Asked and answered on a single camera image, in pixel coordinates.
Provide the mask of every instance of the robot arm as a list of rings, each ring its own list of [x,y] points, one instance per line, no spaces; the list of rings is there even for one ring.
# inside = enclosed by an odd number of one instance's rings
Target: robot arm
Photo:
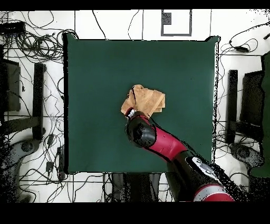
[[[167,161],[166,173],[175,201],[234,201],[213,170],[177,137],[151,125],[140,111],[130,108],[126,134],[131,143]]]

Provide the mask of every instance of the white floor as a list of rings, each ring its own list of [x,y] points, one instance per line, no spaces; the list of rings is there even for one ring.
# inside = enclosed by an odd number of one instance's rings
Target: white floor
[[[73,29],[76,31],[80,39],[104,39],[104,35],[99,29],[95,18],[92,14],[92,11],[52,11],[54,16],[53,22],[43,27],[41,29],[33,29],[26,26],[26,29],[31,32],[37,32],[40,35],[52,33],[58,33],[58,30],[52,29]],[[52,21],[52,14],[50,11],[35,11],[30,12],[29,15],[27,12],[10,12],[8,14],[9,20],[22,20],[27,23],[31,22],[34,24],[32,27],[43,26]],[[105,33],[105,37],[111,40],[127,40],[129,37],[134,40],[205,40],[209,36],[218,35],[221,37],[219,48],[222,45],[227,44],[219,50],[226,49],[229,47],[228,41],[235,34],[244,31],[252,26],[257,24],[263,24],[269,21],[269,12],[265,13],[265,10],[192,10],[192,36],[161,36],[161,10],[126,10],[126,11],[95,11],[97,20]],[[226,55],[222,55],[220,58],[224,66],[224,70],[219,62],[219,72],[223,76],[223,87],[221,83],[218,86],[218,97],[221,97],[226,94],[227,89],[227,78],[226,73],[228,70],[237,69],[238,70],[238,89],[242,89],[242,78],[245,73],[257,71],[262,69],[261,58],[260,56],[267,53],[270,50],[270,38],[264,40],[263,37],[270,33],[270,27],[261,26],[255,29],[252,29],[248,32],[244,32],[235,38],[233,38],[232,45],[238,46],[244,44],[249,39],[256,39],[258,41],[257,49],[251,53],[239,53],[234,51],[228,52]],[[256,41],[251,40],[248,42],[251,49],[256,48]],[[18,58],[18,56],[23,56],[22,52],[18,49],[10,49],[8,52],[8,59],[20,63],[21,66],[21,75],[24,78],[21,78],[25,91],[21,92],[21,97],[24,99],[30,113],[32,113],[32,100],[33,100],[33,85],[27,81],[33,79],[34,64],[29,62],[27,58]],[[60,129],[63,130],[63,100],[60,98],[61,94],[58,92],[55,85],[60,78],[63,77],[63,66],[60,63],[56,62],[46,62],[47,72],[45,73],[45,84],[44,87],[44,97],[50,96],[47,101],[45,101],[44,107],[44,127],[47,130],[47,134],[51,130],[51,127],[57,122],[57,126],[60,126]],[[63,81],[60,82],[60,90],[63,91]],[[240,98],[242,92],[238,92],[238,112],[237,117],[239,118],[240,113]],[[225,121],[226,113],[226,97],[221,98],[219,104],[219,113],[220,120]],[[23,102],[21,102],[21,111],[20,112],[10,112],[6,116],[6,119],[17,119],[22,116],[27,117],[28,112]],[[221,125],[218,125],[217,131],[221,130]],[[55,129],[54,134],[60,134],[61,132]],[[14,136],[12,143],[23,140],[26,137],[31,137],[32,130],[24,130]],[[64,137],[59,135],[60,139],[56,144],[49,150],[51,157],[54,157],[57,147],[63,145]],[[41,144],[39,150],[27,156],[23,162],[33,160],[41,156],[40,158],[30,161],[26,164],[23,164],[20,170],[21,175],[29,169],[38,169],[42,174],[45,172],[46,160],[44,161],[43,144]],[[215,157],[216,163],[218,163],[226,172],[227,175],[231,175],[235,172],[244,172],[246,169],[243,163],[235,160],[229,153],[225,156],[224,151],[217,150]],[[22,188],[35,192],[36,200],[35,202],[46,202],[48,197],[55,192],[55,190],[60,187],[57,184],[49,185],[35,185],[35,184],[45,184],[46,178],[42,177],[39,173],[30,171],[28,174],[31,176],[26,176],[22,179],[21,185]],[[69,176],[67,182],[61,191],[61,193],[54,199],[53,202],[70,202],[72,200],[72,190],[80,188],[88,176],[90,175],[102,175],[101,173],[78,173],[74,176]],[[53,180],[57,180],[55,172],[52,176]],[[248,180],[243,175],[234,175],[232,180],[236,184],[247,185]],[[167,180],[165,175],[161,176],[160,180],[160,193],[159,198],[162,201],[171,201],[171,196],[168,191]],[[88,178],[88,182],[85,186],[76,193],[76,202],[96,202],[104,201],[104,196],[102,195],[102,177],[91,177]],[[106,192],[110,193],[111,186],[106,184]]]

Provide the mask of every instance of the folded towel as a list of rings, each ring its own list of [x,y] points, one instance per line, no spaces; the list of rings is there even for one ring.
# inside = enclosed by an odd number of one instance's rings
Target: folded towel
[[[144,88],[142,85],[135,85],[129,91],[128,97],[121,107],[121,112],[126,114],[130,107],[151,117],[153,113],[160,113],[162,108],[165,108],[165,94]]]

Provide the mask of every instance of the electrical wire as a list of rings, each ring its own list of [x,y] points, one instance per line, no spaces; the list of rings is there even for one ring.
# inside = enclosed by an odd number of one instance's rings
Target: electrical wire
[[[233,39],[234,37],[238,36],[239,34],[244,33],[244,32],[247,32],[247,31],[249,31],[249,30],[251,30],[251,29],[254,29],[254,28],[257,28],[257,27],[260,27],[260,26],[268,25],[268,24],[270,24],[270,21],[268,21],[267,23],[263,23],[263,24],[259,24],[259,25],[252,26],[251,28],[248,28],[247,30],[244,30],[244,31],[241,31],[241,32],[235,34],[235,35],[229,40],[230,46],[231,46],[232,48],[234,48],[234,49],[237,48],[237,46],[232,46],[232,39]]]
[[[242,173],[242,172],[236,172],[236,173],[231,174],[231,175],[229,176],[229,179],[231,179],[231,178],[232,178],[234,175],[236,175],[236,174],[243,175],[243,176],[245,176],[245,177],[249,180],[248,175],[247,175],[247,174],[244,174],[244,173]]]
[[[132,23],[132,21],[133,21],[133,18],[137,15],[137,13],[138,13],[139,11],[140,11],[140,10],[138,10],[138,11],[134,14],[134,16],[132,17],[132,19],[131,19],[131,21],[130,21],[129,28],[128,28],[128,36],[129,36],[129,39],[131,39],[131,37],[130,37],[130,35],[129,35],[129,29],[130,29],[131,23]]]
[[[62,79],[64,79],[64,77],[62,77],[61,79],[59,79],[59,81],[58,81],[58,83],[57,83],[57,90],[58,90],[58,92],[60,92],[61,94],[64,94],[64,93],[61,92],[60,89],[59,89],[59,82],[60,82]]]
[[[101,27],[100,27],[100,25],[99,25],[99,22],[98,22],[98,19],[97,19],[96,15],[95,15],[94,10],[92,10],[92,13],[93,13],[93,15],[94,15],[94,17],[95,17],[95,21],[97,22],[97,25],[99,26],[99,29],[101,30],[101,32],[102,32],[103,35],[104,35],[104,39],[106,40],[105,33],[104,33],[104,31],[101,29]]]

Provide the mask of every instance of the green mat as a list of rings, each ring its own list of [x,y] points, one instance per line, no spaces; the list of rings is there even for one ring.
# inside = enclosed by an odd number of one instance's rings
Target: green mat
[[[152,118],[210,161],[217,41],[76,40],[68,34],[68,172],[167,171],[163,159],[133,146],[124,132],[120,109],[136,84],[166,94],[166,107]]]
[[[265,93],[263,108],[263,132],[264,138],[261,152],[264,157],[264,164],[251,170],[251,175],[257,178],[270,178],[270,52],[262,56],[262,68],[264,79],[262,88]]]

